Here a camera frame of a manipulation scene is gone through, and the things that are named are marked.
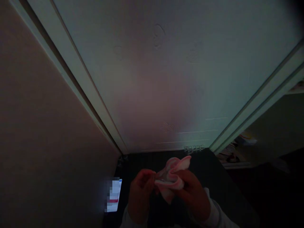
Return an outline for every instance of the door trim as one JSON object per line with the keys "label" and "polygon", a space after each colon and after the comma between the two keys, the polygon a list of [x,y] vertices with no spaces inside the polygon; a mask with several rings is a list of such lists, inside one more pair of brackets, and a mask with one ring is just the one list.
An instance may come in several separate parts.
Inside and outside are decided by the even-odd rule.
{"label": "door trim", "polygon": [[31,17],[28,15],[26,9],[24,9],[23,0],[11,0],[12,5],[16,8],[19,15],[23,18],[25,23],[28,25],[34,36],[38,39],[42,47],[45,49],[46,53],[49,55],[50,59],[54,62],[55,66],[60,71],[61,75],[71,87],[73,92],[79,98],[81,103],[85,106],[90,116],[102,130],[104,135],[107,137],[108,141],[112,141],[111,138],[115,141],[118,148],[123,154],[128,154],[127,147],[123,142],[91,76],[76,48],[74,45],[68,30],[66,29],[58,11],[52,0],[28,0],[30,7],[38,17],[40,23],[46,30],[48,36],[54,43],[56,49],[59,51],[60,55],[64,59],[66,65],[72,72],[73,76],[79,83],[81,89],[85,93],[89,102],[92,104],[93,108],[100,117],[100,121],[94,116],[92,111],[89,109],[87,102],[82,98],[78,89],[75,87],[74,83],[71,81],[69,76],[65,73],[62,65],[58,61],[58,58],[54,55],[52,49],[47,44],[44,37],[40,34],[35,23],[31,20]]}
{"label": "door trim", "polygon": [[302,39],[252,98],[233,118],[210,150],[220,153],[239,134],[249,127],[268,108],[284,96],[296,83],[304,78],[304,39]]}

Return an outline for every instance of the phone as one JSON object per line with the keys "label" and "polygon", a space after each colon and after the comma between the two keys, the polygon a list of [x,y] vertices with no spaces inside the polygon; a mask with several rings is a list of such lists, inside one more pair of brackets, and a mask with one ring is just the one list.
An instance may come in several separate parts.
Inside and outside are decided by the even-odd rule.
{"label": "phone", "polygon": [[120,189],[121,189],[121,183],[122,183],[122,179],[112,181],[112,187],[110,187],[110,196],[107,199],[106,212],[117,211]]}

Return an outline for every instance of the sleeve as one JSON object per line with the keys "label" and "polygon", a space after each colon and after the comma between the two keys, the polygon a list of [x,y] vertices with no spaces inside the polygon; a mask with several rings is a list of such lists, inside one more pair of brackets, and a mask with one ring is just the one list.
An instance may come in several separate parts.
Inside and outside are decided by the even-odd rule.
{"label": "sleeve", "polygon": [[137,224],[133,222],[128,213],[128,205],[127,205],[123,212],[123,220],[121,222],[120,228],[147,228],[147,222],[148,222],[148,218],[143,224]]}
{"label": "sleeve", "polygon": [[210,198],[210,194],[209,194],[209,189],[208,188],[204,188],[209,201],[210,201],[210,206],[211,206],[211,212],[210,212],[210,216],[209,218],[204,221],[196,221],[193,217],[192,214],[189,213],[191,220],[198,224],[201,227],[216,227],[216,228],[239,228],[238,225],[236,225],[233,221],[231,221],[227,215],[222,211],[221,207],[218,205],[218,203],[216,201],[214,201],[213,199]]}

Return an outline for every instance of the white door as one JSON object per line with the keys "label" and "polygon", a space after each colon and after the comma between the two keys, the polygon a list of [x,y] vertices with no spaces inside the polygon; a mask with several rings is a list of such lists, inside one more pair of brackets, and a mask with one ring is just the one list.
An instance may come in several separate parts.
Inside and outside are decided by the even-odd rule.
{"label": "white door", "polygon": [[129,153],[209,147],[303,37],[283,2],[54,0]]}

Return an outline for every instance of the hand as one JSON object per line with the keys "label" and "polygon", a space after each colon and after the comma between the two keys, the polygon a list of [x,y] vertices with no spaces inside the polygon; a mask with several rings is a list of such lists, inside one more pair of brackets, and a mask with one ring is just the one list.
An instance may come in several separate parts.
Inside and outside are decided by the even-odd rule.
{"label": "hand", "polygon": [[172,190],[190,209],[197,221],[206,221],[210,216],[210,201],[197,177],[189,170],[176,172],[184,182],[181,190]]}
{"label": "hand", "polygon": [[137,224],[143,224],[148,217],[149,198],[154,188],[155,174],[156,172],[150,169],[142,169],[131,182],[128,213]]}

